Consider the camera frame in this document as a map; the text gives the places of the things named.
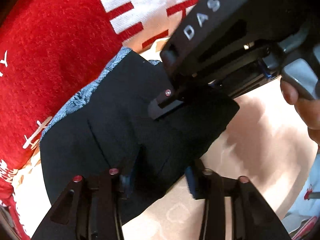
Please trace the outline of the person's right hand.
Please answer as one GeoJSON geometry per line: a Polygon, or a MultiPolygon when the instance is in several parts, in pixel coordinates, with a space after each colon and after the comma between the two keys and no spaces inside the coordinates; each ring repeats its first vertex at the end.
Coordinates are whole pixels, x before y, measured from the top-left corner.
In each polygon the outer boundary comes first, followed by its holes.
{"type": "Polygon", "coordinates": [[[280,88],[285,101],[295,107],[296,112],[308,127],[311,140],[320,143],[320,104],[319,100],[306,100],[299,97],[298,91],[283,78],[280,80],[280,88]]]}

